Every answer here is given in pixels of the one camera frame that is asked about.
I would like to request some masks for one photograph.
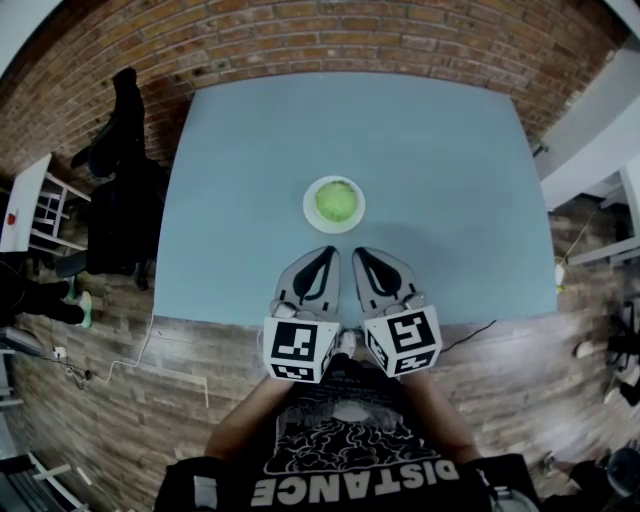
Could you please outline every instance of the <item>light blue table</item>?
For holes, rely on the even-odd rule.
[[[302,213],[307,187],[329,174],[367,199],[344,235],[316,231]],[[346,325],[361,318],[358,246],[411,265],[442,324],[555,311],[549,222],[507,96],[368,73],[199,91],[162,221],[155,314],[259,325],[285,267],[329,244],[342,256]]]

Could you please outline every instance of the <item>white cube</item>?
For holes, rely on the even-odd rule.
[[[266,317],[263,332],[262,354],[272,377],[320,382],[335,350],[340,324]]]
[[[365,320],[365,343],[389,377],[433,366],[442,349],[433,306]]]

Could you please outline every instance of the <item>white plate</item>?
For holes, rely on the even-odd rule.
[[[318,213],[318,209],[316,208],[316,193],[320,187],[334,181],[344,181],[351,185],[353,190],[355,190],[356,197],[358,199],[358,207],[355,213],[343,222],[331,222],[330,220],[325,219]],[[302,211],[304,212],[306,219],[309,221],[309,224],[318,231],[328,233],[329,235],[339,235],[340,233],[351,231],[360,224],[360,221],[364,216],[365,208],[366,202],[362,189],[355,182],[351,181],[349,178],[345,178],[344,176],[325,176],[324,178],[314,181],[305,192],[304,199],[302,200]]]

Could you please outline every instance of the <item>green food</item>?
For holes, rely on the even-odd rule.
[[[358,209],[355,190],[344,181],[333,181],[316,192],[318,213],[331,222],[344,222]]]

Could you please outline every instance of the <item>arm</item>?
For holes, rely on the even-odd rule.
[[[404,391],[425,434],[445,457],[465,464],[482,456],[469,426],[425,370],[402,378]]]
[[[292,381],[265,377],[249,396],[213,429],[204,454],[231,462],[282,403],[292,386]]]

